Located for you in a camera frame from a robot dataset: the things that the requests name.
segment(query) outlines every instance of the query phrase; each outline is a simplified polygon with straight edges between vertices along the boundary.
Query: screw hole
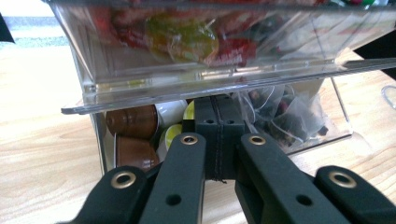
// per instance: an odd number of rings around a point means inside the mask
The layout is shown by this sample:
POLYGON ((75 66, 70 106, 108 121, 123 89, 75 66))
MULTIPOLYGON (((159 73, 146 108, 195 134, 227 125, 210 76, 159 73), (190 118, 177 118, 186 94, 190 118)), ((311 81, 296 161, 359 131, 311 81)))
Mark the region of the screw hole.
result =
POLYGON ((166 203, 170 206, 175 206, 181 203, 181 197, 178 194, 171 194, 166 197, 166 203))
POLYGON ((335 178, 336 180, 338 180, 338 181, 340 181, 340 182, 343 182, 343 183, 346 183, 346 184, 350 182, 349 179, 346 178, 346 177, 343 176, 343 175, 335 175, 334 178, 335 178))
POLYGON ((198 142, 198 138, 195 136, 192 136, 192 135, 184 136, 181 139, 181 143, 183 143, 185 145, 194 145, 197 142, 198 142))
POLYGON ((129 171, 116 173, 111 179, 111 186, 115 189, 126 189, 136 181, 136 175, 129 171))
POLYGON ((342 172, 330 172, 329 178, 334 184, 342 188, 354 189, 358 185, 352 177, 342 172))
POLYGON ((128 176, 128 175, 120 175, 118 178, 117 178, 117 183, 119 183, 119 184, 125 184, 126 182, 128 182, 128 181, 130 181, 131 180, 131 177, 130 176, 128 176))
POLYGON ((304 206, 311 206, 313 204, 312 200, 309 197, 307 197, 305 195, 301 195, 301 194, 297 195, 296 200, 298 203, 300 203, 304 206))
POLYGON ((251 136, 248 140, 251 144, 254 144, 257 146, 265 144, 265 138, 259 137, 259 136, 251 136))

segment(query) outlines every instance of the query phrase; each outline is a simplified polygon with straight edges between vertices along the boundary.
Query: table surface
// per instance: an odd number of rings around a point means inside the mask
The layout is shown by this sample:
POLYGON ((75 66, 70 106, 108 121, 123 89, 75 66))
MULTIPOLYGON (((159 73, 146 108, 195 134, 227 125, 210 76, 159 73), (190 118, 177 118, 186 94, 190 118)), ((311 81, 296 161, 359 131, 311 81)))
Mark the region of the table surface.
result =
MULTIPOLYGON (((102 174, 90 117, 60 112, 81 93, 70 49, 2 49, 0 80, 0 222, 74 218, 102 174)), ((311 175, 346 167, 396 203, 396 110, 381 96, 396 82, 380 71, 335 82, 355 133, 290 158, 311 175)), ((206 183, 203 221, 246 223, 232 181, 206 183)))

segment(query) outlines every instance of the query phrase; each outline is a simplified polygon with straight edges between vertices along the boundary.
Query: metal bolt hole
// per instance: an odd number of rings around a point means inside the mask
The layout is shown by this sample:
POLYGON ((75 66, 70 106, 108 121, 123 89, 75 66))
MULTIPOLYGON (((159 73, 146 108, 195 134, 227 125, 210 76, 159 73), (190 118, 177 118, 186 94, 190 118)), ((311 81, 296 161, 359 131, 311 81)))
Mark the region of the metal bolt hole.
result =
POLYGON ((329 178, 334 184, 342 188, 354 189, 356 186, 358 186, 352 177, 341 172, 330 172, 329 178))
POLYGON ((257 145, 257 146, 260 146, 260 145, 264 145, 265 144, 265 138, 263 138, 263 137, 259 137, 259 136, 251 136, 249 139, 248 139, 248 141, 251 143, 251 144, 254 144, 254 145, 257 145))
POLYGON ((184 136, 181 139, 181 143, 183 143, 185 145, 194 145, 197 142, 198 142, 198 138, 195 136, 192 136, 192 135, 184 136))
POLYGON ((126 189, 136 181, 136 175, 129 171, 116 173, 111 179, 111 186, 115 189, 126 189))

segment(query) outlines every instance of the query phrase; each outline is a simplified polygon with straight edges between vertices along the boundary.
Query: candy wrapper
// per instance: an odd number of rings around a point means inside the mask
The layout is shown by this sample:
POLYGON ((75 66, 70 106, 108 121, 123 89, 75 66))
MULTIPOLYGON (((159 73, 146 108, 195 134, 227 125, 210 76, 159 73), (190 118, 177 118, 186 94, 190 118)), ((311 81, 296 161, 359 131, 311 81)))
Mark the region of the candy wrapper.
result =
POLYGON ((206 23, 168 14, 146 21, 145 40, 157 58, 169 56, 178 63, 211 61, 219 51, 219 40, 206 23))
POLYGON ((317 95, 296 93, 279 85, 233 95, 253 133, 269 133, 290 151, 318 134, 326 135, 324 114, 317 95))

